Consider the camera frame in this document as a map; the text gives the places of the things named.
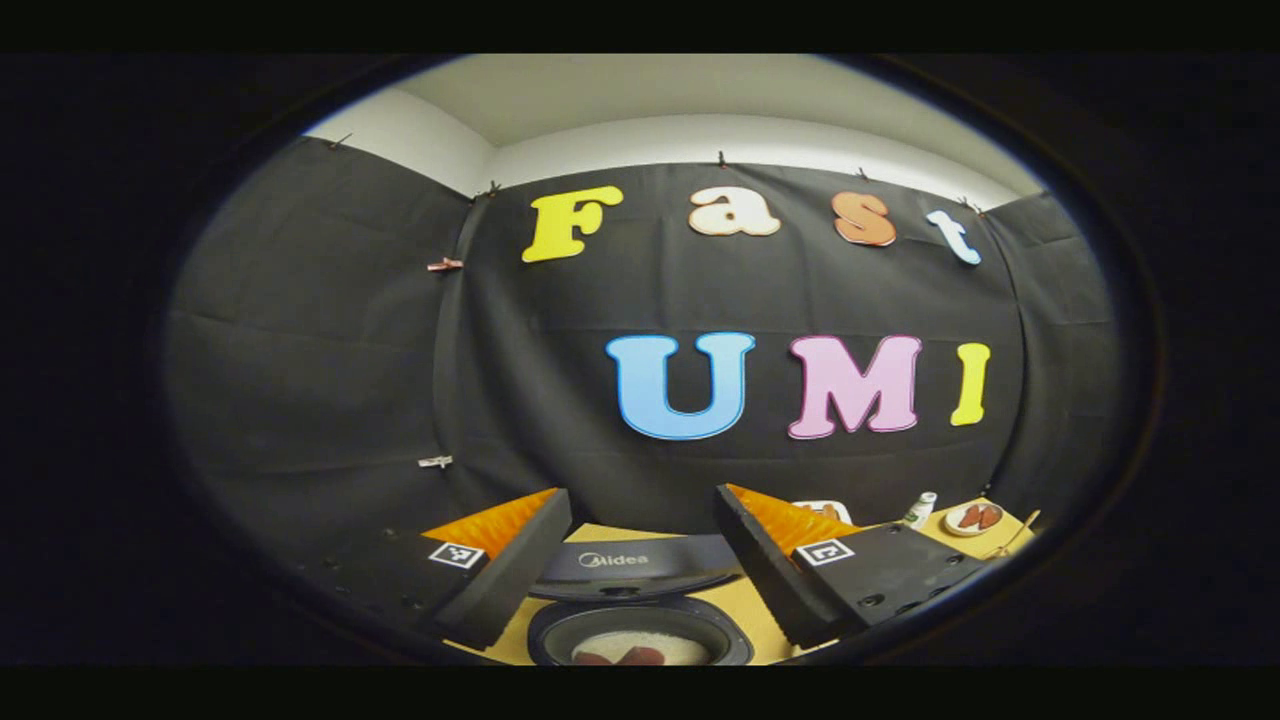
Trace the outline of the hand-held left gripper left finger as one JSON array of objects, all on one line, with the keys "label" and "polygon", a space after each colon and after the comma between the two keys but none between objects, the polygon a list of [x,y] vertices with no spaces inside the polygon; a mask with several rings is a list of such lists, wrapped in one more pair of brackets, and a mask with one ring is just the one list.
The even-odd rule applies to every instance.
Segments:
[{"label": "hand-held left gripper left finger", "polygon": [[498,642],[572,524],[550,487],[467,503],[428,487],[329,512],[300,571],[347,629],[394,651]]}]

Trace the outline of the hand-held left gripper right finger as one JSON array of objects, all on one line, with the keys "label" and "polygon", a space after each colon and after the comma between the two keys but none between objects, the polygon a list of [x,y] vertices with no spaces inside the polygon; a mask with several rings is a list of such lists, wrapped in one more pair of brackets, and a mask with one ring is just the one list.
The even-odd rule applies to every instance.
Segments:
[{"label": "hand-held left gripper right finger", "polygon": [[893,623],[988,568],[900,524],[856,528],[733,484],[716,488],[714,516],[780,629],[803,648]]}]

